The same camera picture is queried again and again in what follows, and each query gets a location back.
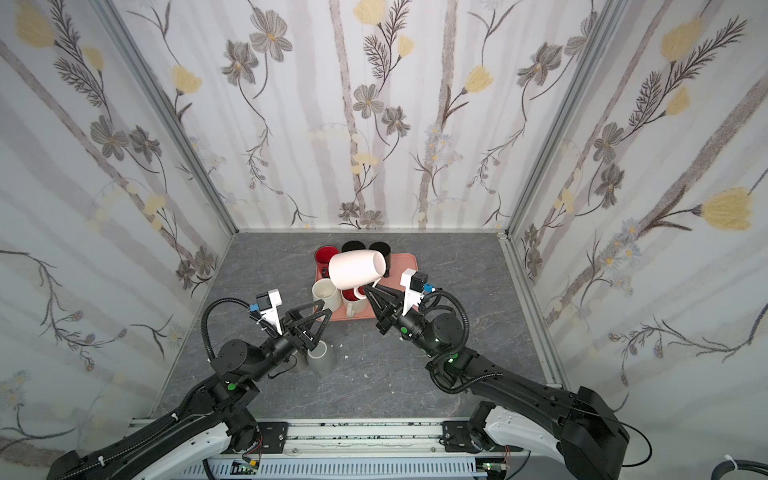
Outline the white ribbed mug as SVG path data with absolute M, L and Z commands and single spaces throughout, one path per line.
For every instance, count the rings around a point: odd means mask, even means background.
M 336 312 L 343 304 L 340 290 L 334 285 L 330 278 L 317 280 L 311 289 L 313 300 L 322 300 L 324 309 Z

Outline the cream mug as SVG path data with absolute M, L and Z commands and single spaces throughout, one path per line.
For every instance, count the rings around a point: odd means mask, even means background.
M 369 305 L 364 294 L 363 287 L 346 289 L 341 292 L 344 302 L 344 311 L 347 318 L 353 318 L 362 313 Z

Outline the pink mug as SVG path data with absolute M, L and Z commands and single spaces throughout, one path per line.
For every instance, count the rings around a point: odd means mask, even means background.
M 333 256 L 329 278 L 339 290 L 350 290 L 375 283 L 386 273 L 385 257 L 375 250 L 355 250 Z

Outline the light grey mug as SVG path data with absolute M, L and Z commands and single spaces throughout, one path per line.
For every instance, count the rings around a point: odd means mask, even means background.
M 335 350 L 324 340 L 320 340 L 315 348 L 308 350 L 306 358 L 309 369 L 318 377 L 330 375 L 337 366 Z

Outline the red mug black handle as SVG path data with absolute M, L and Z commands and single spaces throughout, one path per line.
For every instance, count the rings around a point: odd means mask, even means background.
M 314 255 L 316 273 L 320 279 L 329 278 L 329 265 L 331 259 L 339 254 L 338 248 L 330 245 L 318 248 Z

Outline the black mug white rim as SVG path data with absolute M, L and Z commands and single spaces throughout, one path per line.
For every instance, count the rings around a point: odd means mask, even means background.
M 383 241 L 376 241 L 369 245 L 369 249 L 379 252 L 385 260 L 385 273 L 384 278 L 388 278 L 391 268 L 391 246 Z

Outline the black mug white base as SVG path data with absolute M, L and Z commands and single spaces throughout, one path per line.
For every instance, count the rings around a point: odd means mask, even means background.
M 342 245 L 341 252 L 347 253 L 352 251 L 366 250 L 366 245 L 358 240 L 350 240 Z

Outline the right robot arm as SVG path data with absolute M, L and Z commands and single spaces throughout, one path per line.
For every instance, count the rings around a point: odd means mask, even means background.
M 436 289 L 408 306 L 404 292 L 365 285 L 382 334 L 401 338 L 428 357 L 426 369 L 442 392 L 464 391 L 483 398 L 481 409 L 521 415 L 554 440 L 554 452 L 577 479 L 616 479 L 628 467 L 625 455 L 634 427 L 620 421 L 595 391 L 577 392 L 537 383 L 513 373 L 467 347 L 470 322 L 455 295 Z

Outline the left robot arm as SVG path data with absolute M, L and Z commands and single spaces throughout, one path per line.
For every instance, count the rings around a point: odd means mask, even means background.
M 235 304 L 266 333 L 259 346 L 231 339 L 212 346 L 208 320 L 212 311 Z M 331 309 L 317 300 L 295 307 L 271 323 L 267 296 L 251 304 L 224 297 L 203 312 L 200 329 L 213 374 L 193 386 L 169 413 L 115 443 L 81 456 L 70 451 L 51 465 L 50 479 L 160 479 L 187 466 L 233 449 L 244 453 L 258 446 L 259 424 L 248 406 L 258 396 L 257 384 L 293 353 L 315 349 L 327 327 Z

